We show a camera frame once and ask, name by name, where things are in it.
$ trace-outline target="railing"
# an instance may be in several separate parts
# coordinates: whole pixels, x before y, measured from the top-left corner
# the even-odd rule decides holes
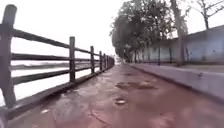
[[[13,24],[15,21],[16,11],[17,9],[14,5],[8,5],[5,9],[2,24],[0,24],[0,87],[2,89],[4,101],[7,108],[14,108],[15,105],[18,104],[14,93],[15,85],[68,73],[70,74],[70,81],[68,81],[68,83],[58,85],[53,89],[45,90],[43,91],[43,95],[41,93],[38,93],[39,98],[44,98],[48,95],[51,95],[52,93],[60,91],[65,87],[73,86],[74,84],[79,83],[81,78],[76,79],[75,72],[91,69],[91,75],[83,77],[85,78],[84,80],[86,80],[96,74],[99,74],[100,72],[103,72],[106,69],[111,68],[114,65],[114,59],[112,57],[109,57],[105,54],[102,55],[102,52],[99,52],[99,54],[94,53],[93,46],[90,47],[90,51],[76,48],[75,37],[70,37],[70,44],[68,45],[52,39],[14,29]],[[52,46],[69,49],[69,57],[11,53],[12,37],[22,38],[30,41],[37,41],[45,44],[50,44]],[[90,59],[76,58],[75,51],[88,53],[90,55]],[[69,69],[12,78],[10,70],[11,60],[69,61]],[[90,66],[76,68],[77,61],[88,62],[90,63]],[[100,71],[95,72],[96,67],[99,67]]]

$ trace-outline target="walkway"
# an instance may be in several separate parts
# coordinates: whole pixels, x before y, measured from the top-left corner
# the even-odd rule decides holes
[[[223,128],[223,115],[221,103],[121,65],[9,128]]]

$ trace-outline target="concrete wall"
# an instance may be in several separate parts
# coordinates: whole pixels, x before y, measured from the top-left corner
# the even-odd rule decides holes
[[[191,61],[206,61],[220,62],[224,61],[224,26],[211,28],[207,31],[202,31],[190,34],[183,39],[185,44],[185,59]],[[160,42],[161,44],[161,60],[170,60],[169,47],[172,49],[173,60],[178,58],[178,43],[177,39]],[[147,48],[144,50],[144,60],[148,60]],[[151,60],[158,59],[158,48],[150,48]]]
[[[145,72],[224,100],[224,74],[148,64],[131,64]]]

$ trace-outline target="river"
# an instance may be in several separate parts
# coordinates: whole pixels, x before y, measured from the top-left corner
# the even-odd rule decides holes
[[[51,71],[59,71],[59,70],[65,70],[65,69],[68,69],[68,68],[15,70],[15,71],[12,71],[12,77],[51,72]],[[90,74],[90,72],[91,72],[90,69],[76,72],[76,78],[80,78],[82,76],[88,75]],[[25,97],[32,96],[38,92],[44,91],[49,88],[53,88],[57,85],[66,83],[68,81],[69,81],[69,74],[66,74],[66,75],[61,75],[61,76],[56,76],[56,77],[51,77],[47,79],[36,80],[36,81],[16,85],[14,88],[16,99],[20,100]],[[2,92],[0,91],[0,106],[2,105],[5,105],[5,103],[2,96]]]

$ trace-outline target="tree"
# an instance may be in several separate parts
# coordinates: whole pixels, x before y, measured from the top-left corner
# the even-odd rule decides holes
[[[209,29],[208,19],[224,9],[224,0],[212,1],[213,2],[211,2],[211,0],[209,2],[208,0],[196,0],[196,3],[199,5],[200,9],[190,6],[192,9],[200,12],[203,16],[206,29]]]
[[[178,44],[179,44],[179,59],[178,59],[178,65],[181,66],[184,64],[184,44],[182,42],[182,29],[181,29],[181,13],[178,9],[176,0],[170,0],[171,8],[174,13],[175,17],[175,25],[177,28],[177,35],[178,35]]]
[[[128,54],[134,53],[136,58],[138,51],[145,46],[160,49],[158,42],[167,39],[173,28],[170,8],[165,1],[128,1],[121,7],[110,34],[116,53],[129,60],[133,57],[128,57]]]

